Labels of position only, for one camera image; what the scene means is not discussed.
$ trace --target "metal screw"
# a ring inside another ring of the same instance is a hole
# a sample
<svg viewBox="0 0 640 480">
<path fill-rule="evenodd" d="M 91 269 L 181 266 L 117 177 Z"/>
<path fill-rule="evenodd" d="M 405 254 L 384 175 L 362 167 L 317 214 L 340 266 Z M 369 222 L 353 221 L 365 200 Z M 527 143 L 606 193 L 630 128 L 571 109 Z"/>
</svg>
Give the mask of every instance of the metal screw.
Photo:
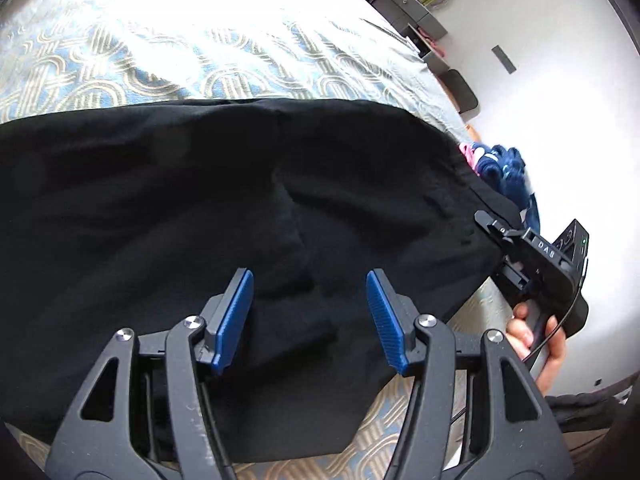
<svg viewBox="0 0 640 480">
<path fill-rule="evenodd" d="M 204 323 L 204 320 L 200 316 L 189 316 L 184 318 L 184 325 L 189 330 L 199 328 Z"/>
<path fill-rule="evenodd" d="M 486 333 L 486 336 L 492 343 L 499 343 L 504 339 L 502 332 L 500 332 L 499 330 L 489 330 L 489 332 Z"/>
<path fill-rule="evenodd" d="M 431 314 L 422 314 L 421 316 L 418 316 L 418 324 L 425 328 L 435 326 L 437 322 L 438 320 Z"/>
<path fill-rule="evenodd" d="M 118 341 L 122 341 L 123 343 L 125 341 L 128 341 L 132 337 L 133 337 L 133 330 L 130 328 L 121 328 L 116 332 L 116 339 Z"/>
</svg>

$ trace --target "black cable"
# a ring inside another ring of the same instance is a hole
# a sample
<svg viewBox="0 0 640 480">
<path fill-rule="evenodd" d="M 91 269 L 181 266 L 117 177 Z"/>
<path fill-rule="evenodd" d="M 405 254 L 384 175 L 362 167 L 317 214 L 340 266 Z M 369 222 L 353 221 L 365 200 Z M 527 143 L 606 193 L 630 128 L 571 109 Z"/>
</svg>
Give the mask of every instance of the black cable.
<svg viewBox="0 0 640 480">
<path fill-rule="evenodd" d="M 566 320 L 569 318 L 569 315 L 571 314 L 571 311 L 574 309 L 574 306 L 576 305 L 576 303 L 578 303 L 578 297 L 580 296 L 580 293 L 582 291 L 582 284 L 584 283 L 584 279 L 587 276 L 587 267 L 589 266 L 589 259 L 585 258 L 584 259 L 584 267 L 582 268 L 582 275 L 580 277 L 580 282 L 578 282 L 578 291 L 575 293 L 574 296 L 574 300 L 571 303 L 571 306 L 569 307 L 569 309 L 566 311 L 566 313 L 564 314 L 564 316 L 562 316 L 562 319 L 559 321 L 558 325 L 551 331 L 551 333 L 546 336 L 543 340 L 542 343 L 540 343 L 538 346 L 536 346 L 536 348 L 531 351 L 529 353 L 529 355 L 527 355 L 522 362 L 526 363 L 533 355 L 537 355 L 538 352 L 542 349 L 542 347 L 544 345 L 546 345 L 549 340 L 556 335 L 556 333 L 558 332 L 558 330 L 560 330 L 562 328 L 562 325 L 565 324 Z M 451 419 L 451 422 L 449 423 L 449 425 L 453 424 L 454 422 L 456 422 L 462 415 L 464 415 L 466 412 L 466 406 L 464 408 L 462 408 L 459 412 L 457 412 L 453 418 Z"/>
</svg>

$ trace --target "white wall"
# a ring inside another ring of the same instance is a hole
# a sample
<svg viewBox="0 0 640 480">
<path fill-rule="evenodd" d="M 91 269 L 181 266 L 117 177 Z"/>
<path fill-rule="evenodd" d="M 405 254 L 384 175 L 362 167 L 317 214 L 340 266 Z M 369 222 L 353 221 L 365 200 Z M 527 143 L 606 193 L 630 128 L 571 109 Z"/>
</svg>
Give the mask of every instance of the white wall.
<svg viewBox="0 0 640 480">
<path fill-rule="evenodd" d="M 524 154 L 542 234 L 590 232 L 586 327 L 553 394 L 640 368 L 640 57 L 607 0 L 451 0 L 440 44 L 481 103 L 488 144 Z M 496 44 L 517 67 L 509 75 Z"/>
</svg>

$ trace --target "gray dresser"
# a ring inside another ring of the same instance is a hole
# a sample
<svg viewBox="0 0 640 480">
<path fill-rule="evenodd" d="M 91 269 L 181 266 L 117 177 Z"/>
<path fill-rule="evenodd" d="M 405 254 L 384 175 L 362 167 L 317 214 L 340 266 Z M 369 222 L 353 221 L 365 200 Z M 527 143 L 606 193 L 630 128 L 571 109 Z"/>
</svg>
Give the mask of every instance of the gray dresser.
<svg viewBox="0 0 640 480">
<path fill-rule="evenodd" d="M 418 0 L 367 0 L 392 27 L 405 36 L 409 25 L 420 27 L 432 39 L 439 40 L 446 33 L 438 20 Z"/>
</svg>

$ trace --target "drawer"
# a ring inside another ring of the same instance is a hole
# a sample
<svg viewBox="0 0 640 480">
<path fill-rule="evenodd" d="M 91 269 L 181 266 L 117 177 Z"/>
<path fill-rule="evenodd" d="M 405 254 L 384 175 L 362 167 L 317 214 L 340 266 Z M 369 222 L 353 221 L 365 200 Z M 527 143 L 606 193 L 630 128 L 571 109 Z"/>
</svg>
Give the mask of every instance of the drawer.
<svg viewBox="0 0 640 480">
<path fill-rule="evenodd" d="M 408 29 L 409 25 L 415 27 L 416 23 L 404 12 L 400 18 L 391 23 L 391 26 L 400 33 L 400 36 L 402 36 L 402 33 Z"/>
<path fill-rule="evenodd" d="M 449 65 L 433 50 L 424 56 L 422 60 L 427 64 L 433 75 L 444 74 L 449 70 Z"/>
<path fill-rule="evenodd" d="M 425 14 L 427 14 L 427 9 L 421 4 L 418 0 L 393 0 L 398 6 L 406 12 L 409 17 L 414 20 L 414 22 L 418 22 L 421 20 Z"/>
<path fill-rule="evenodd" d="M 406 18 L 406 14 L 402 12 L 402 9 L 392 0 L 373 0 L 371 5 L 382 14 L 382 17 L 389 23 L 393 23 L 399 18 Z"/>
<path fill-rule="evenodd" d="M 447 29 L 444 28 L 440 22 L 428 12 L 421 20 L 418 20 L 418 27 L 420 27 L 430 36 L 431 39 L 435 41 L 438 41 L 447 33 Z"/>
</svg>

